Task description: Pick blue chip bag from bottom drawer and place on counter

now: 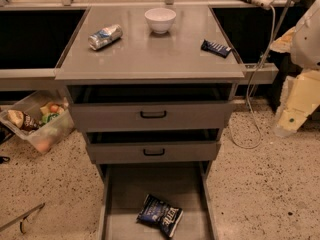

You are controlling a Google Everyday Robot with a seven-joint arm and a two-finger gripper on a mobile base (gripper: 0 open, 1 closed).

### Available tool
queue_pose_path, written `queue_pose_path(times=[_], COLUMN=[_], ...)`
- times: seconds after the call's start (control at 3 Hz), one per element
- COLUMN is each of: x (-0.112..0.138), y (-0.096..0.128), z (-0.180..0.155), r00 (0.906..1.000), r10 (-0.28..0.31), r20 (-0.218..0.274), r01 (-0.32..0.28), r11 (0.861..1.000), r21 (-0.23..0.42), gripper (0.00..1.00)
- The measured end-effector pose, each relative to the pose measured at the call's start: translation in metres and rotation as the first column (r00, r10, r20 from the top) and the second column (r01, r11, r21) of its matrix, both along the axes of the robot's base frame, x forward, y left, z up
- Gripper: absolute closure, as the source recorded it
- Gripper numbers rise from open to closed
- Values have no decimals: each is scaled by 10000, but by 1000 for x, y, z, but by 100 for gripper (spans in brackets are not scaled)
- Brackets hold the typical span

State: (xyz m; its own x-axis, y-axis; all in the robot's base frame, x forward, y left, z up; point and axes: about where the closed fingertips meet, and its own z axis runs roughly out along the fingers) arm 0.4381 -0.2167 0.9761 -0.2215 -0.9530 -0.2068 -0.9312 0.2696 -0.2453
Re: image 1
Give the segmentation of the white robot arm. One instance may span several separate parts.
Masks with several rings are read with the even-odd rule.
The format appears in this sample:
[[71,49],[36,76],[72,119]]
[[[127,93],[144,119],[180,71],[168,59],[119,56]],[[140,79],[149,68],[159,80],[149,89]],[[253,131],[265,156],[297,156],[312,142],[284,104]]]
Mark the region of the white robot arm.
[[302,71],[284,81],[274,133],[287,137],[298,131],[320,106],[320,0],[315,0],[297,24],[271,44],[271,50],[289,53]]

